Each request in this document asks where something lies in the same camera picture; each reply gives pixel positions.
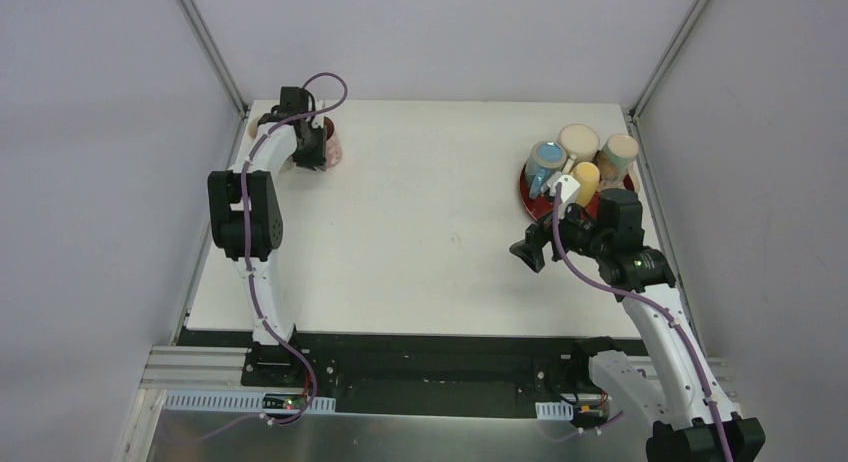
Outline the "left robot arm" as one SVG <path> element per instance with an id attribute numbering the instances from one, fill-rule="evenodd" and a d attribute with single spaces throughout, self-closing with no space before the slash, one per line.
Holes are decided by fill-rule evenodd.
<path id="1" fill-rule="evenodd" d="M 321 105 L 304 87 L 284 86 L 279 102 L 263 114 L 247 152 L 231 168 L 207 178 L 214 244 L 233 262 L 250 304 L 252 350 L 281 386 L 297 384 L 305 360 L 290 340 L 291 309 L 276 274 L 284 220 L 274 178 L 291 163 L 310 170 L 326 168 L 327 130 L 315 113 Z"/>

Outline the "cream floral mug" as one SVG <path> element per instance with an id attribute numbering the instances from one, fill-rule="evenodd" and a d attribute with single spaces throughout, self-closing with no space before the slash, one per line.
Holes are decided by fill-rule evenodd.
<path id="1" fill-rule="evenodd" d="M 248 123 L 247 133 L 251 141 L 255 141 L 258 136 L 259 121 L 260 117 L 255 117 L 252 118 Z"/>

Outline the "cream green mug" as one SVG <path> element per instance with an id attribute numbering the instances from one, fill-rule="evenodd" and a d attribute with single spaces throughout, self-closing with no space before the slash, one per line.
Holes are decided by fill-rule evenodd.
<path id="1" fill-rule="evenodd" d="M 639 142 L 627 134 L 611 135 L 595 155 L 599 170 L 599 189 L 621 188 L 634 160 L 641 150 Z"/>

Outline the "pink mug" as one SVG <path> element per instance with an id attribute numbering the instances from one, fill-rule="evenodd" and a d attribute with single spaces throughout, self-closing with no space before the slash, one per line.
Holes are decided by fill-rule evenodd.
<path id="1" fill-rule="evenodd" d="M 324 118 L 324 126 L 326 131 L 325 142 L 325 169 L 335 167 L 342 159 L 343 151 L 339 139 L 338 131 L 334 122 L 329 118 Z"/>

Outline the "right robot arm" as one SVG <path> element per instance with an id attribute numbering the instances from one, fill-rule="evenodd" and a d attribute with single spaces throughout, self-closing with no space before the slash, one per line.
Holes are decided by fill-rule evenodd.
<path id="1" fill-rule="evenodd" d="M 744 417 L 697 343 L 667 258 L 645 241 L 643 206 L 627 189 L 599 193 L 594 211 L 564 181 L 550 190 L 551 210 L 532 223 L 511 254 L 531 270 L 552 246 L 582 282 L 612 295 L 636 327 L 659 381 L 651 384 L 620 350 L 598 348 L 567 366 L 576 389 L 610 395 L 646 433 L 650 461 L 754 461 L 766 442 L 755 417 Z"/>

